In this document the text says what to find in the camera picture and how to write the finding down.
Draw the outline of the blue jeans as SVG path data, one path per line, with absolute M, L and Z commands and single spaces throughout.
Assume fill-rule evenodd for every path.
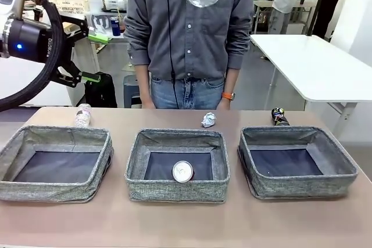
M 224 78 L 161 80 L 151 78 L 150 92 L 157 109 L 214 110 L 221 101 Z

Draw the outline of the blue energy drink can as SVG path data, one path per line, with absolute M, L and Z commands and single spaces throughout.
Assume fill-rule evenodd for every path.
M 114 37 L 120 36 L 120 22 L 119 18 L 116 16 L 113 16 L 110 18 L 111 28 L 112 28 L 112 34 Z

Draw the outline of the large white table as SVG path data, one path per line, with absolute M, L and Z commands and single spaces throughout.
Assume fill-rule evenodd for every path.
M 372 67 L 317 36 L 253 34 L 252 42 L 274 66 L 271 86 L 282 74 L 312 105 L 339 113 L 333 134 L 345 142 L 372 142 Z

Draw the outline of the white lidded storage box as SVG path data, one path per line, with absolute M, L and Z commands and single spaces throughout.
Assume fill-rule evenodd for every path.
M 104 0 L 106 10 L 126 10 L 127 0 Z

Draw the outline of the grey fabric basket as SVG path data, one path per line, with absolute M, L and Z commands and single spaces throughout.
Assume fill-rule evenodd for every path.
M 343 197 L 358 175 L 335 136 L 312 126 L 245 127 L 238 157 L 260 200 Z
M 88 202 L 113 153 L 106 129 L 24 126 L 0 149 L 0 200 Z
M 179 183 L 173 178 L 178 161 L 192 165 L 192 180 Z M 133 201 L 224 203 L 230 181 L 226 142 L 217 131 L 140 130 L 124 177 Z

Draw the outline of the bystander in black trousers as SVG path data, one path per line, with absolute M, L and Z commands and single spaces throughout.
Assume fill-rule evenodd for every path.
M 324 39 L 338 1 L 339 0 L 321 0 L 319 12 L 313 28 L 313 35 Z

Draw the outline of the crumpled white paper ball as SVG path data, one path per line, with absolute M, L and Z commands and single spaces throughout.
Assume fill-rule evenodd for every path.
M 212 112 L 208 112 L 204 115 L 203 120 L 201 122 L 201 126 L 203 128 L 210 128 L 214 126 L 216 123 L 216 115 Z

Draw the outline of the white slotted crate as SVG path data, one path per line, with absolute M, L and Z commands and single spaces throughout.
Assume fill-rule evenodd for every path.
M 89 11 L 88 0 L 49 0 L 58 11 L 72 14 L 84 14 Z

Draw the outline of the person's left forearm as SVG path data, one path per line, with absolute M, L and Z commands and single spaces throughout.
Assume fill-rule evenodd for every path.
M 239 70 L 237 69 L 227 69 L 224 83 L 224 92 L 231 94 L 234 92 L 234 88 L 239 75 Z

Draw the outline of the red drink can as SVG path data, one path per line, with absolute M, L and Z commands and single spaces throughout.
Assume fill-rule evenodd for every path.
M 177 182 L 186 183 L 192 180 L 194 176 L 194 169 L 189 162 L 178 161 L 173 166 L 172 175 Z

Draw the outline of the crushed clear plastic bottle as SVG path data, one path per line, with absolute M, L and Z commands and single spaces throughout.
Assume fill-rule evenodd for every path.
M 82 103 L 78 106 L 76 116 L 74 119 L 74 125 L 76 127 L 89 127 L 91 120 L 91 106 L 86 103 Z

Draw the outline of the black printed drink can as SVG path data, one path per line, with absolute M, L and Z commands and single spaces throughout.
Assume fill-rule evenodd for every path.
M 276 107 L 271 111 L 271 118 L 275 126 L 289 125 L 289 122 L 285 117 L 285 111 L 281 107 Z

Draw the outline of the background wooden desk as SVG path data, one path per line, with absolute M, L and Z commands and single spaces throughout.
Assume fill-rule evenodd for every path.
M 268 32 L 273 0 L 254 0 L 252 33 Z M 287 26 L 287 34 L 305 34 L 311 21 L 315 3 L 298 0 L 292 8 Z

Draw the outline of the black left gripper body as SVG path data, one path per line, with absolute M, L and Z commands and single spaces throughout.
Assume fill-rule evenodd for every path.
M 52 29 L 44 23 L 9 17 L 4 24 L 4 58 L 45 63 L 52 50 Z

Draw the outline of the white round container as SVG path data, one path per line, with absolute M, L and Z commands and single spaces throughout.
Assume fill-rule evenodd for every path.
M 88 0 L 88 4 L 91 13 L 102 12 L 103 0 Z

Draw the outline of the person in grey shirt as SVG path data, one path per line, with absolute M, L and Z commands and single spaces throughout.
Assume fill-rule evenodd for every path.
M 249 48 L 253 0 L 128 0 L 128 55 L 161 80 L 219 79 L 240 69 Z

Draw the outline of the black backpack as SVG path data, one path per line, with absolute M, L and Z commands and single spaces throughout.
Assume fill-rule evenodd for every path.
M 85 83 L 85 102 L 91 107 L 118 108 L 112 76 L 103 72 L 96 74 L 100 76 L 99 82 Z

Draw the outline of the person's right forearm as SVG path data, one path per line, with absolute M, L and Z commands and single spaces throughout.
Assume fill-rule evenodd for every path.
M 138 81 L 140 98 L 142 101 L 147 102 L 151 99 L 148 66 L 136 65 L 135 73 Z

